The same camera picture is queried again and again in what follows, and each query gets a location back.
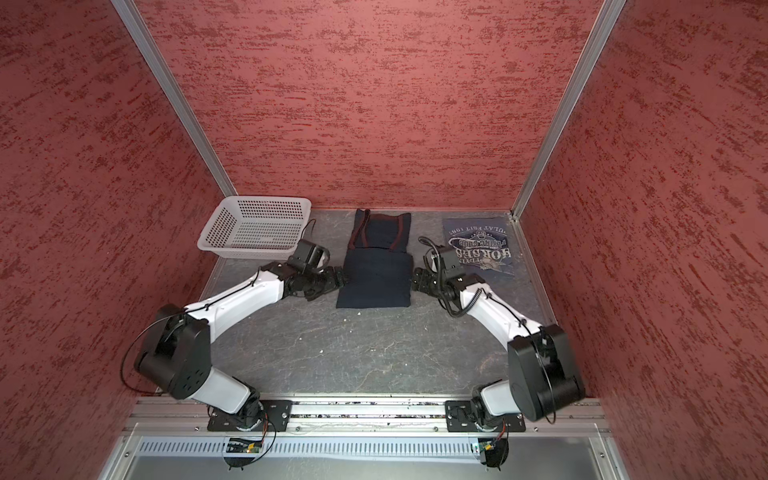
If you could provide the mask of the right small circuit board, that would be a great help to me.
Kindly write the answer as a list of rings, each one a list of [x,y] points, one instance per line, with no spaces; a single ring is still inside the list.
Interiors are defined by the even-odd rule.
[[[496,452],[500,449],[500,441],[499,440],[487,440],[487,441],[479,441],[477,443],[478,452],[481,455],[489,455],[491,452]]]

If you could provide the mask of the dark navy maroon-trimmed tank top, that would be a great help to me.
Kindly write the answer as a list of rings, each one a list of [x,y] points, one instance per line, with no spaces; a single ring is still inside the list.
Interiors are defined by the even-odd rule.
[[[357,210],[343,263],[346,284],[338,309],[407,308],[413,256],[407,251],[412,215]]]

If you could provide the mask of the aluminium corner post right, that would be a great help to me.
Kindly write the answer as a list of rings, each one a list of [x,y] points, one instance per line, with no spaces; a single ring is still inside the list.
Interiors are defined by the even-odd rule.
[[[584,88],[605,48],[616,22],[626,5],[625,0],[605,0],[585,41],[576,65],[568,80],[561,100],[553,115],[542,143],[511,209],[511,221],[521,220],[536,185],[568,124],[568,121],[583,93]]]

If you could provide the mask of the left small circuit board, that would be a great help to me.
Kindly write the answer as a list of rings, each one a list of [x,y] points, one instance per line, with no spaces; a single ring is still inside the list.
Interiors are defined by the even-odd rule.
[[[227,454],[255,455],[261,452],[263,441],[243,438],[230,438],[226,445]]]

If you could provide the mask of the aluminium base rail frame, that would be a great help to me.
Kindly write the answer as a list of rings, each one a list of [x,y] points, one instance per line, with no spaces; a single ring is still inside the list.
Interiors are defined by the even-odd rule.
[[[441,396],[270,396],[264,400],[294,402],[285,432],[272,426],[262,432],[242,434],[209,432],[208,408],[193,401],[175,401],[168,397],[141,398],[102,470],[103,479],[125,479],[142,457],[135,455],[145,437],[206,438],[227,437],[263,441],[260,456],[267,457],[269,440],[279,437],[417,437],[472,438],[479,441],[499,438],[509,443],[510,454],[520,452],[522,440],[573,440],[584,446],[600,479],[626,479],[627,470],[618,452],[602,405],[597,399],[587,399],[557,413],[554,423],[525,420],[522,433],[486,434],[477,432],[451,433],[447,429],[444,403],[448,400],[468,400]]]

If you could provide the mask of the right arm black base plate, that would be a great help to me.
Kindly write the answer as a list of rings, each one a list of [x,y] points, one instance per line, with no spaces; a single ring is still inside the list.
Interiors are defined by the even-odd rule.
[[[448,400],[444,403],[444,409],[447,429],[451,433],[506,434],[526,431],[525,419],[520,413],[493,416],[476,398]]]

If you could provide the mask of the aluminium corner post left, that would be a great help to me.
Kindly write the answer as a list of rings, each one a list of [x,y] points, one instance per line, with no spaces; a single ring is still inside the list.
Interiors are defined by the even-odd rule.
[[[112,0],[111,4],[222,194],[225,197],[235,196],[237,190],[232,180],[185,98],[136,3],[128,0]]]

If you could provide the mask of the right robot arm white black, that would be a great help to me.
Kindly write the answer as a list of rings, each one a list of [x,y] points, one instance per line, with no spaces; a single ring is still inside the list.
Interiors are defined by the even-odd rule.
[[[479,275],[468,273],[453,248],[421,236],[428,247],[414,270],[412,289],[435,298],[452,318],[470,316],[505,348],[507,378],[472,394],[471,417],[489,430],[507,415],[554,423],[557,413],[587,397],[568,335],[543,325],[501,299]]]

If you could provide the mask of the white plastic laundry basket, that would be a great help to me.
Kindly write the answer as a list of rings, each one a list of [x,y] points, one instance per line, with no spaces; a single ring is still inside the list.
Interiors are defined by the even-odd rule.
[[[203,227],[197,247],[224,259],[286,260],[310,220],[311,208],[306,198],[229,196]]]

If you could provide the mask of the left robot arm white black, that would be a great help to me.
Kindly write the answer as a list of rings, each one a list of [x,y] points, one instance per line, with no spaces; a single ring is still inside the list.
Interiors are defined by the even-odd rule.
[[[183,308],[167,305],[140,334],[134,370],[177,400],[210,407],[237,430],[264,427],[257,390],[213,366],[211,346],[227,330],[286,298],[313,301],[346,283],[340,267],[329,266],[329,251],[301,240],[286,261],[259,267],[246,280]]]

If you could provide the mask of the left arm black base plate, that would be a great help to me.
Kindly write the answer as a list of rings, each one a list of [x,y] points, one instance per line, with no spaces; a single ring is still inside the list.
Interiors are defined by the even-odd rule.
[[[272,426],[277,432],[285,432],[293,405],[291,400],[260,400],[259,404],[247,404],[236,414],[209,407],[207,430],[255,435]]]

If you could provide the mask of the aluminium corner post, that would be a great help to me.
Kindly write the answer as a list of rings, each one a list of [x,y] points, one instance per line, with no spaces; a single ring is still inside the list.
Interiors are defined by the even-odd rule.
[[[112,0],[111,4],[222,194],[225,197],[235,196],[237,190],[232,180],[185,98],[136,3],[128,0]]]
[[[511,221],[521,220],[536,185],[568,124],[568,121],[583,93],[584,88],[605,48],[616,22],[626,5],[625,0],[605,0],[585,41],[576,65],[568,80],[561,100],[553,115],[542,143],[511,209]]]

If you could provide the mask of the small circuit board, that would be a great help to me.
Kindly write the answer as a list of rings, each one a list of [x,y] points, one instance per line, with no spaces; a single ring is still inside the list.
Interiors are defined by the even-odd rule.
[[[226,445],[227,454],[255,455],[261,452],[263,441],[243,438],[230,438]]]
[[[489,455],[491,452],[496,452],[500,449],[500,441],[499,440],[487,440],[487,441],[479,441],[477,443],[478,452],[481,455]]]

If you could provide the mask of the grey-blue tank top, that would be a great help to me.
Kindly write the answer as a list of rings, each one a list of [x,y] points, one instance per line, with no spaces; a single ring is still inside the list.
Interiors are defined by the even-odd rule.
[[[515,254],[505,218],[446,218],[443,232],[462,265],[478,272],[513,273]]]

